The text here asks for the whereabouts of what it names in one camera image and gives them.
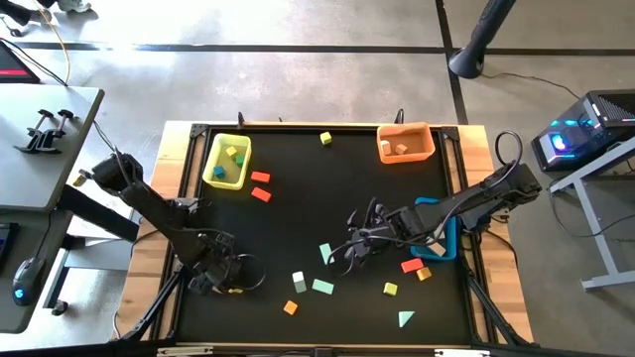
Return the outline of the black laptop with red stripe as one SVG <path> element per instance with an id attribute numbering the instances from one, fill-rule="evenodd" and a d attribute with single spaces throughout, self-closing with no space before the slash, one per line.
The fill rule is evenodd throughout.
<path id="1" fill-rule="evenodd" d="M 0 83 L 38 84 L 40 79 L 0 42 Z"/>

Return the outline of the computer tower with lights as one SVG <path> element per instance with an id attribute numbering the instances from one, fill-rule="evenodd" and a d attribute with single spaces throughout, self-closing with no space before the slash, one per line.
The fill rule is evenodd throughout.
<path id="1" fill-rule="evenodd" d="M 542 172 L 574 171 L 635 136 L 635 89 L 591 90 L 532 140 Z"/>

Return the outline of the yellow plastic bin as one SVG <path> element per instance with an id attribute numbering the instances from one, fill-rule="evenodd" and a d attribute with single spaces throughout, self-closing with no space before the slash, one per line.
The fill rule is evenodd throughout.
<path id="1" fill-rule="evenodd" d="M 235 164 L 235 157 L 229 157 L 225 150 L 233 146 L 237 149 L 237 155 L 244 155 L 245 161 L 242 167 Z M 247 177 L 248 165 L 252 154 L 252 142 L 247 136 L 218 133 L 214 136 L 210 152 L 206 159 L 202 179 L 212 187 L 228 190 L 242 188 Z M 223 179 L 216 178 L 213 168 L 223 166 L 226 176 Z"/>

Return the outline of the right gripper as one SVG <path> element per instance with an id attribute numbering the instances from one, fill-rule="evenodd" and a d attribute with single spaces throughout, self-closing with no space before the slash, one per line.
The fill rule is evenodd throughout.
<path id="1" fill-rule="evenodd" d="M 408 206 L 390 210 L 373 197 L 360 223 L 355 220 L 356 214 L 354 210 L 346 221 L 351 233 L 344 252 L 348 261 L 355 260 L 362 266 L 370 251 L 385 251 L 390 244 L 402 248 L 415 243 L 415 234 L 406 223 L 410 217 Z"/>

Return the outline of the dark grey desk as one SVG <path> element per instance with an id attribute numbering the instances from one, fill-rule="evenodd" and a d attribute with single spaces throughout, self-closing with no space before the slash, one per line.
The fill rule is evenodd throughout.
<path id="1" fill-rule="evenodd" d="M 39 299 L 47 294 L 46 280 L 62 246 L 71 215 L 54 210 L 51 213 L 1 211 L 0 223 L 16 223 L 17 233 L 8 253 L 0 262 L 0 333 L 21 333 L 29 325 Z M 13 301 L 13 279 L 19 266 L 27 259 L 45 261 L 39 282 L 31 289 L 33 300 L 27 306 Z"/>

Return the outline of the black floor stand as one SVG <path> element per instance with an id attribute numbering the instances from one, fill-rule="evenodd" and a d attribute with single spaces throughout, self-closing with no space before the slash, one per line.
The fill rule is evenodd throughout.
<path id="1" fill-rule="evenodd" d="M 452 73 L 468 79 L 482 74 L 486 49 L 515 3 L 516 0 L 488 0 L 471 33 L 470 41 L 448 61 Z"/>

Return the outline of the orange plastic bin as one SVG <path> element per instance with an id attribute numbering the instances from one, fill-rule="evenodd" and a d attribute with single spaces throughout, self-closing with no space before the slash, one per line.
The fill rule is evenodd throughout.
<path id="1" fill-rule="evenodd" d="M 382 140 L 387 140 L 391 144 L 392 153 L 389 156 L 382 154 Z M 376 131 L 376 143 L 379 159 L 385 165 L 425 161 L 436 151 L 432 129 L 426 122 L 381 125 Z M 404 155 L 398 155 L 395 151 L 399 144 L 408 147 Z"/>

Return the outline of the grey table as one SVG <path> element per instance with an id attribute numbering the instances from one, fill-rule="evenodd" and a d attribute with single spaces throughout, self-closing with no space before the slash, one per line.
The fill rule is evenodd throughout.
<path id="1" fill-rule="evenodd" d="M 70 170 L 85 141 L 105 92 L 92 87 L 64 87 L 43 84 L 0 84 L 0 208 L 47 211 L 61 194 Z M 14 146 L 26 147 L 41 118 L 39 130 L 57 129 L 62 109 L 74 114 L 63 126 L 65 135 L 54 139 L 60 154 L 26 154 Z"/>

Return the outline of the grey desk base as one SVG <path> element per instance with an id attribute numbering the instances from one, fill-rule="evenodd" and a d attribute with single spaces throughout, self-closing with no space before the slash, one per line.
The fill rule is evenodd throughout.
<path id="1" fill-rule="evenodd" d="M 59 316 L 68 309 L 68 303 L 60 299 L 64 282 L 71 269 L 127 272 L 132 243 L 125 239 L 97 239 L 66 235 L 62 244 L 62 258 L 52 268 L 53 282 L 47 292 L 43 308 Z"/>

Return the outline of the black desk foot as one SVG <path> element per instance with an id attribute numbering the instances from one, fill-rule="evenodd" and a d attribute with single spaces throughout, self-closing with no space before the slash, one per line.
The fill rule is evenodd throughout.
<path id="1" fill-rule="evenodd" d="M 137 238 L 138 224 L 70 185 L 66 184 L 63 187 L 57 208 L 69 211 L 74 216 L 78 216 L 128 242 L 134 242 Z"/>

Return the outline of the black keyboard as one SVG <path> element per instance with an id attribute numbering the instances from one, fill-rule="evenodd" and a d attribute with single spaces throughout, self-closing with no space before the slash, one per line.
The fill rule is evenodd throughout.
<path id="1" fill-rule="evenodd" d="M 0 273 L 8 262 L 19 229 L 20 225 L 15 222 L 0 223 Z"/>

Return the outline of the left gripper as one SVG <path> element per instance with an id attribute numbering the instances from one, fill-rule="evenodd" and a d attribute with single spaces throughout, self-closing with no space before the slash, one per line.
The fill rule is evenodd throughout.
<path id="1" fill-rule="evenodd" d="M 236 285 L 242 262 L 234 253 L 235 238 L 225 233 L 217 233 L 213 238 L 199 233 L 198 238 L 204 247 L 193 266 L 189 290 L 198 295 L 211 292 L 228 294 L 232 288 L 244 291 Z"/>

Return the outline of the black computer mouse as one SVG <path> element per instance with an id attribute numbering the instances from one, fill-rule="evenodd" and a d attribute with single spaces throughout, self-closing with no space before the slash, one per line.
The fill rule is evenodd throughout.
<path id="1" fill-rule="evenodd" d="M 12 299 L 15 305 L 27 306 L 36 300 L 45 264 L 44 259 L 32 257 L 19 266 L 12 282 Z"/>

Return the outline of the black table clamp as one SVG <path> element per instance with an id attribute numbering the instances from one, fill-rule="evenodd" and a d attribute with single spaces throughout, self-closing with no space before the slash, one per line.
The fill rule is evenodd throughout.
<path id="1" fill-rule="evenodd" d="M 50 155 L 60 154 L 61 151 L 53 146 L 54 139 L 60 139 L 65 135 L 64 124 L 66 120 L 72 120 L 74 118 L 74 114 L 66 109 L 62 109 L 58 112 L 58 114 L 62 117 L 62 121 L 57 129 L 49 129 L 45 131 L 36 145 L 37 153 L 44 153 Z"/>
<path id="2" fill-rule="evenodd" d="M 27 144 L 26 147 L 14 146 L 14 149 L 26 154 L 52 153 L 55 151 L 55 149 L 53 148 L 44 146 L 46 135 L 39 130 L 39 127 L 43 123 L 43 121 L 46 118 L 53 118 L 54 114 L 46 109 L 40 109 L 38 113 L 41 115 L 40 120 L 34 128 L 28 128 L 28 135 L 31 137 L 30 142 Z"/>

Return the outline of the light grey desk frame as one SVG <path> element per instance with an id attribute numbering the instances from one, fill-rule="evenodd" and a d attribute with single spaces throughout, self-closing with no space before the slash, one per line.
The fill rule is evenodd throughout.
<path id="1" fill-rule="evenodd" d="M 635 213 L 620 218 L 613 223 L 601 226 L 599 217 L 594 211 L 593 203 L 589 198 L 585 188 L 585 179 L 587 177 L 608 170 L 611 166 L 627 161 L 633 156 L 635 156 L 635 137 L 630 138 L 626 142 L 617 144 L 613 149 L 609 149 L 602 156 L 591 161 L 589 164 L 586 164 L 580 169 L 577 169 L 573 173 L 563 178 L 554 180 L 547 188 L 548 198 L 554 215 L 557 218 L 557 221 L 559 222 L 561 228 L 565 231 L 567 231 L 567 229 L 558 218 L 553 197 L 555 193 L 564 191 L 567 188 L 571 187 L 574 190 L 577 195 L 578 201 L 581 204 L 585 219 L 589 225 L 590 233 L 587 235 L 578 235 L 570 232 L 570 236 L 574 236 L 577 238 L 593 238 L 605 267 L 605 275 L 581 281 L 582 288 L 585 291 L 623 285 L 627 283 L 635 283 L 635 270 L 624 272 L 620 272 L 618 270 L 604 235 L 604 232 L 614 225 L 622 221 L 626 221 L 627 219 L 635 218 Z"/>

